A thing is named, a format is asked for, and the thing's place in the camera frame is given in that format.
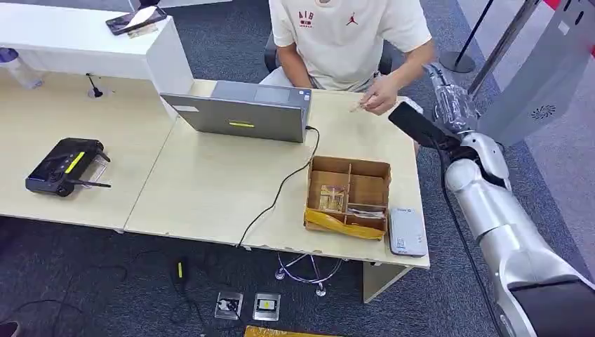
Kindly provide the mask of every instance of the desk surface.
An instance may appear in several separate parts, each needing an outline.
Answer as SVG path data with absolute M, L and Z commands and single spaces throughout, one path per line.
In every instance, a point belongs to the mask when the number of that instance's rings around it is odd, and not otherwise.
M 32 91 L 0 69 L 0 215 L 122 229 L 171 130 L 150 81 L 96 81 L 113 93 L 94 100 L 83 76 L 47 74 Z M 25 189 L 25 178 L 62 138 L 96 138 L 112 159 L 101 177 L 111 189 L 67 198 Z
M 209 96 L 214 81 L 197 81 L 192 94 Z M 356 93 L 315 91 L 309 125 L 320 130 L 317 155 L 385 161 L 392 165 L 390 206 L 422 214 L 412 140 L 386 117 L 349 112 Z M 243 231 L 268 207 L 279 183 L 303 165 L 316 142 L 304 145 L 197 133 L 178 118 L 125 230 L 237 244 Z M 293 176 L 277 205 L 248 232 L 244 245 L 321 256 L 429 267 L 429 258 L 390 253 L 385 242 L 304 229 L 307 171 Z

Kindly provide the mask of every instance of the smartphone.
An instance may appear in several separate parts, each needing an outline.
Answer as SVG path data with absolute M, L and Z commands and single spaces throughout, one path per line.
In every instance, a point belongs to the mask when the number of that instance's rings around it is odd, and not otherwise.
M 150 6 L 143 8 L 136 13 L 126 14 L 108 20 L 105 24 L 114 35 L 120 35 L 156 23 L 165 18 L 167 18 L 167 14 L 163 9 L 156 6 Z

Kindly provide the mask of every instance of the hand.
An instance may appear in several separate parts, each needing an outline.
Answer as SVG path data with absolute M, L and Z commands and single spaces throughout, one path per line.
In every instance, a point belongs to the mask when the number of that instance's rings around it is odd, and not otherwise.
M 391 75 L 376 79 L 359 101 L 363 109 L 380 116 L 396 104 L 399 87 Z

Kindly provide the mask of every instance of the white t-shirt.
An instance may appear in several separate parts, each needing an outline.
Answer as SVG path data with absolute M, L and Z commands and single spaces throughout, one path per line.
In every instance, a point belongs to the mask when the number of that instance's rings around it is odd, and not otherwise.
M 323 88 L 350 90 L 378 69 L 383 40 L 407 53 L 432 36 L 419 0 L 269 0 L 277 46 L 297 44 Z

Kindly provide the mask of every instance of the cardboard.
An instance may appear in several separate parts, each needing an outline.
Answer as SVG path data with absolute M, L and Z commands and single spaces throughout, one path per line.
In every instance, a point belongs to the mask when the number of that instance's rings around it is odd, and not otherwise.
M 316 156 L 312 159 L 308 177 L 306 205 L 309 209 L 332 216 L 345 225 L 375 228 L 386 233 L 391 180 L 388 163 Z M 324 185 L 345 189 L 346 202 L 343 203 L 341 211 L 324 211 L 319 208 L 321 188 Z M 381 211 L 385 217 L 362 218 L 349 214 L 349 207 L 363 211 Z M 306 220 L 304 226 L 308 230 L 329 231 Z

